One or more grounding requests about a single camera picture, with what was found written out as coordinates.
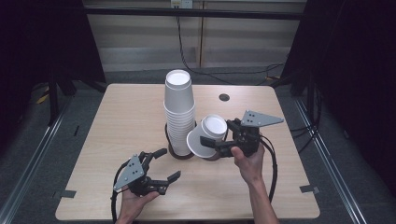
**table top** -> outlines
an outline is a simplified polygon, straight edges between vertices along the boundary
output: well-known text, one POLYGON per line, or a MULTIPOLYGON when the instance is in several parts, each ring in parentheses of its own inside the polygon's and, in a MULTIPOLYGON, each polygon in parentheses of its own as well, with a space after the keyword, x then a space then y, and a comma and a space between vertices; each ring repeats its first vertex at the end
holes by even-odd
MULTIPOLYGON (((284 118, 274 89, 250 86, 192 86, 197 122, 208 114, 225 119, 242 118, 250 109, 284 118), (222 102, 226 93, 230 100, 222 102)), ((168 147, 164 133, 164 85, 111 84, 99 106, 87 139, 70 176, 67 190, 74 198, 62 198, 56 217, 60 220, 110 220, 110 197, 120 165, 141 151, 168 147)), ((276 151, 278 177, 272 205, 279 218, 315 218, 319 215, 304 167, 287 122, 261 127, 276 151)), ((153 160, 148 176, 165 180, 180 170, 181 177, 146 205, 139 220, 227 220, 252 218, 248 186, 233 158, 206 161, 198 157, 177 160, 170 153, 153 160)), ((271 156, 266 152, 262 168, 267 191, 272 181, 271 156)), ((120 211, 120 198, 117 211, 120 211)))

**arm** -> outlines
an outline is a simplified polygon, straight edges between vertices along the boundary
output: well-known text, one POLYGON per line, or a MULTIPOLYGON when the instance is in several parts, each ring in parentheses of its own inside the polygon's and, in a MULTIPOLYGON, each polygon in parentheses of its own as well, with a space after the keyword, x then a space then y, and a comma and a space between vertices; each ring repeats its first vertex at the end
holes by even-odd
POLYGON ((239 147, 233 147, 231 152, 235 165, 239 167, 242 178, 247 182, 254 221, 262 224, 279 223, 262 178, 262 158, 264 156, 262 144, 259 145, 257 152, 249 158, 245 157, 239 147))
POLYGON ((131 224, 142 212, 143 207, 157 198, 160 194, 156 191, 143 197, 133 194, 130 190, 122 188, 122 201, 119 219, 116 224, 131 224))

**human hand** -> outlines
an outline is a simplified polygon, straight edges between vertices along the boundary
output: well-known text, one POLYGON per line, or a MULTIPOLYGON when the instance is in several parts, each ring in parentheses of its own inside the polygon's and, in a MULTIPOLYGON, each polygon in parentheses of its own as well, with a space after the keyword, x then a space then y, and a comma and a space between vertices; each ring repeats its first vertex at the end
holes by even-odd
POLYGON ((239 147, 232 147, 234 163, 239 167, 242 178, 249 186, 262 182, 262 159, 264 157, 264 147, 259 144, 257 152, 250 157, 246 157, 239 147))
POLYGON ((132 223, 142 212, 143 207, 157 198, 160 193, 157 191, 139 197, 127 189, 127 186, 122 188, 122 202, 119 218, 117 224, 132 223))

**stack of white cups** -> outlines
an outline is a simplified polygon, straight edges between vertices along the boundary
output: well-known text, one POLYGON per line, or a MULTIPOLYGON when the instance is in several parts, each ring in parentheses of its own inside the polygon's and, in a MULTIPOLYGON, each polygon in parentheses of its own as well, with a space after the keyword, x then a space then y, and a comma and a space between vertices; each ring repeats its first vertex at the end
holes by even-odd
POLYGON ((190 155, 186 139, 195 127, 195 102, 188 72, 173 70, 166 75, 163 107, 173 152, 180 157, 190 155))

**power outlet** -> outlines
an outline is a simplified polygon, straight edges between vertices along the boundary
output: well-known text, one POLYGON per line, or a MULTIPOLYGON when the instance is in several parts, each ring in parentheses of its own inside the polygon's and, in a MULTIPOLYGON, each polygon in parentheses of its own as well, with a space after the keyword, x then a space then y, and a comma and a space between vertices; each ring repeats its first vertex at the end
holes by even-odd
POLYGON ((171 0, 171 8, 181 8, 181 0, 171 0))
POLYGON ((192 0, 181 0, 181 8, 192 8, 192 0))

